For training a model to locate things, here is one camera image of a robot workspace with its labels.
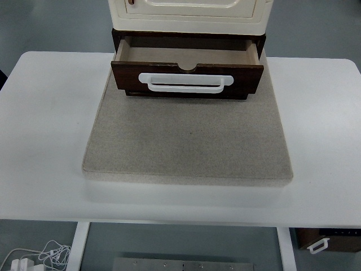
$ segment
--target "cream cabinet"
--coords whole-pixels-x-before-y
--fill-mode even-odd
[[[109,0],[114,29],[262,35],[273,0]]]

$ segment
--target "wooden drawer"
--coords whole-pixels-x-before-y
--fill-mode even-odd
[[[112,69],[126,95],[246,99],[263,72],[259,44],[244,36],[138,33],[121,36]]]
[[[298,247],[302,250],[326,238],[327,251],[361,251],[361,229],[296,229]]]

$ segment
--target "cabinet door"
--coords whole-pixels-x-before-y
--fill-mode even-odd
[[[128,14],[184,15],[252,18],[256,3],[265,0],[134,0],[126,2]]]

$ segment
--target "felt mat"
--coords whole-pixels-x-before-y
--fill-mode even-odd
[[[266,57],[247,100],[127,97],[113,74],[83,160],[99,181],[283,186],[293,177]]]

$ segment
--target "dark brown wood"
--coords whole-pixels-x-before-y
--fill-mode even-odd
[[[120,31],[120,30],[112,30],[112,37],[114,42],[115,50],[118,51],[119,43],[122,39],[124,39],[126,36],[129,37],[164,37],[165,40],[172,39],[172,38],[183,38],[183,39],[207,39],[209,41],[219,40],[220,43],[222,41],[229,41],[234,40],[234,44],[236,45],[236,41],[245,41],[245,40],[251,40],[253,43],[256,44],[257,47],[257,53],[258,58],[261,57],[263,47],[266,42],[266,34],[263,34],[261,36],[253,36],[253,35],[234,35],[234,34],[205,34],[205,33],[175,33],[175,32],[141,32],[141,31]]]
[[[359,252],[361,251],[361,237],[360,236],[335,236],[335,235],[321,235],[320,229],[296,229],[298,247],[302,250],[307,249],[308,246],[323,239],[330,238],[328,241],[328,248],[325,251],[338,252]]]
[[[198,64],[192,73],[198,75],[231,75],[234,83],[225,86],[219,94],[173,94],[154,93],[149,90],[147,84],[138,80],[142,72],[146,73],[182,73],[177,63],[141,63],[141,62],[117,62],[111,63],[118,89],[128,91],[129,95],[146,95],[152,97],[183,97],[183,98],[215,98],[215,99],[245,99],[248,94],[254,94],[257,90],[259,79],[263,73],[262,65],[214,65]]]

